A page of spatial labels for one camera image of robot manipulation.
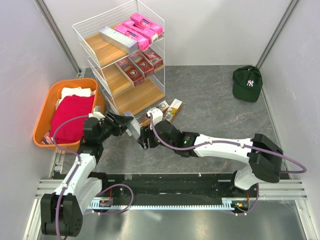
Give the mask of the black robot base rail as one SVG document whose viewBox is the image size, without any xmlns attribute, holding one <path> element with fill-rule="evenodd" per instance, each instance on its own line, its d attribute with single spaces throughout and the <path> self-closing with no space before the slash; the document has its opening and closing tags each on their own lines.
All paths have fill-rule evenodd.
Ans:
<svg viewBox="0 0 320 240">
<path fill-rule="evenodd" d="M 134 173 L 107 174 L 93 172 L 91 178 L 102 180 L 102 188 L 114 184 L 129 186 L 135 198 L 139 195 L 156 196 L 160 194 L 187 194 L 212 198 L 255 198 L 258 186 L 252 185 L 248 190 L 242 190 L 234 185 L 235 173 Z"/>
</svg>

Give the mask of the red 3D toothpaste box floor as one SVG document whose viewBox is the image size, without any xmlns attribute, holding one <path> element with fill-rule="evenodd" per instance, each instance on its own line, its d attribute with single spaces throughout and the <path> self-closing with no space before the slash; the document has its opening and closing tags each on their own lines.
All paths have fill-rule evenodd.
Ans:
<svg viewBox="0 0 320 240">
<path fill-rule="evenodd" d="M 126 57 L 115 63 L 119 71 L 130 81 L 134 88 L 145 82 L 141 71 Z"/>
</svg>

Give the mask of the torn silver R&O toothpaste box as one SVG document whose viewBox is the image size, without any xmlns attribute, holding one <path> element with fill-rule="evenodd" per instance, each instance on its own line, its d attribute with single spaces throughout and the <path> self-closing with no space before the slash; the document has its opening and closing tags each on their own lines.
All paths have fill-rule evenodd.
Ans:
<svg viewBox="0 0 320 240">
<path fill-rule="evenodd" d="M 155 105 L 154 108 L 157 108 L 157 109 L 161 110 L 163 113 L 165 113 L 166 110 L 169 108 L 169 104 L 167 103 L 166 100 L 164 100 L 164 101 L 158 103 L 157 105 Z M 150 124 L 150 119 L 147 117 L 147 113 L 144 113 L 143 115 L 138 117 L 137 121 L 139 122 L 139 124 L 142 127 Z"/>
</svg>

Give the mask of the pink toothpaste box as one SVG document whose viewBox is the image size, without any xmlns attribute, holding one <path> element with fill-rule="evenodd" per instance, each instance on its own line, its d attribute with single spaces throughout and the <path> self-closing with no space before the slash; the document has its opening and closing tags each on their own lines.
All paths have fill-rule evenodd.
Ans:
<svg viewBox="0 0 320 240">
<path fill-rule="evenodd" d="M 125 27 L 122 24 L 117 25 L 114 29 L 116 31 L 120 32 L 121 34 L 135 40 L 137 42 L 138 49 L 141 51 L 144 51 L 145 49 L 147 49 L 150 46 L 150 42 L 146 37 L 144 37 L 140 33 L 136 32 L 128 27 Z"/>
<path fill-rule="evenodd" d="M 130 19 L 134 21 L 135 25 L 142 28 L 142 29 L 150 29 L 157 33 L 159 36 L 164 33 L 164 28 L 155 23 L 154 21 L 150 20 L 149 18 L 141 15 L 140 13 L 134 13 L 130 16 Z"/>
<path fill-rule="evenodd" d="M 142 35 L 143 37 L 147 38 L 149 40 L 149 43 L 152 44 L 154 41 L 156 41 L 158 39 L 158 34 L 145 27 L 141 27 L 141 26 L 137 26 L 136 23 L 133 20 L 126 20 L 122 23 L 125 27 L 129 28 L 130 30 Z"/>
</svg>

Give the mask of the orange silver R&O toothpaste box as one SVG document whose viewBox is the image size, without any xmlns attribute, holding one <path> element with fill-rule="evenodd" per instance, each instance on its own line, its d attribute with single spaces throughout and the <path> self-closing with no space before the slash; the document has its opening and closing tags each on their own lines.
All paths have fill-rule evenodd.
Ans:
<svg viewBox="0 0 320 240">
<path fill-rule="evenodd" d="M 175 98 L 173 102 L 170 104 L 169 108 L 164 113 L 162 119 L 172 123 L 177 113 L 181 109 L 182 105 L 183 102 Z"/>
</svg>

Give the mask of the silver Protefix toothpaste box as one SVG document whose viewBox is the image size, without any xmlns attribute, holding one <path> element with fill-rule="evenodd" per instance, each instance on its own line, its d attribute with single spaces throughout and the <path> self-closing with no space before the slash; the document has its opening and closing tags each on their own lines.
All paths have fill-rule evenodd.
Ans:
<svg viewBox="0 0 320 240">
<path fill-rule="evenodd" d="M 131 55 L 138 51 L 138 42 L 111 27 L 104 27 L 99 31 L 100 37 L 112 46 L 124 51 Z"/>
</svg>

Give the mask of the red 3D toothpaste box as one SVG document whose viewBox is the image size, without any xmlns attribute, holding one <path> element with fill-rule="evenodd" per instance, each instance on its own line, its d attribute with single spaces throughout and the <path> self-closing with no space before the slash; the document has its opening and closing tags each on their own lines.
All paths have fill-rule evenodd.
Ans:
<svg viewBox="0 0 320 240">
<path fill-rule="evenodd" d="M 141 71 L 144 78 L 148 78 L 155 73 L 154 66 L 146 59 L 146 57 L 137 51 L 128 56 L 129 60 Z"/>
</svg>

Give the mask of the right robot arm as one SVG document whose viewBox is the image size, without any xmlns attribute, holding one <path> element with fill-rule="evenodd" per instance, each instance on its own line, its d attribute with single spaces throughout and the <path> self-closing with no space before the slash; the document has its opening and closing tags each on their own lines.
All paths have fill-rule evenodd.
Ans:
<svg viewBox="0 0 320 240">
<path fill-rule="evenodd" d="M 164 146 L 184 158 L 218 157 L 244 163 L 245 167 L 235 171 L 229 184 L 229 191 L 235 197 L 242 196 L 255 184 L 280 181 L 283 150 L 260 133 L 253 138 L 216 138 L 180 131 L 162 120 L 155 126 L 141 127 L 137 142 L 145 150 Z"/>
</svg>

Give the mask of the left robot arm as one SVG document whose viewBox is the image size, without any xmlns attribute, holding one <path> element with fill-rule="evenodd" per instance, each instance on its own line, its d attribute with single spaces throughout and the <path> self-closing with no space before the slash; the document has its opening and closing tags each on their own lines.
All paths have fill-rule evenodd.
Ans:
<svg viewBox="0 0 320 240">
<path fill-rule="evenodd" d="M 54 133 L 76 120 L 83 121 L 83 136 L 78 150 L 70 151 L 75 155 L 75 162 L 53 193 L 45 193 L 40 200 L 41 232 L 60 240 L 78 236 L 92 200 L 109 193 L 109 183 L 92 177 L 91 172 L 101 158 L 103 142 L 110 136 L 121 136 L 134 117 L 94 112 L 65 121 Z"/>
</svg>

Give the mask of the silver grey toothpaste box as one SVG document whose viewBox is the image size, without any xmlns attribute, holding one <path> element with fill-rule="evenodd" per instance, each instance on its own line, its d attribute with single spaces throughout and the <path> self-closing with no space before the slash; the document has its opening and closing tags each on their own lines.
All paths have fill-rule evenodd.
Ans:
<svg viewBox="0 0 320 240">
<path fill-rule="evenodd" d="M 139 121 L 135 118 L 131 111 L 125 111 L 123 115 L 125 117 L 133 118 L 133 120 L 127 125 L 126 132 L 130 137 L 133 137 L 135 140 L 138 140 L 138 138 L 141 135 L 141 125 Z"/>
</svg>

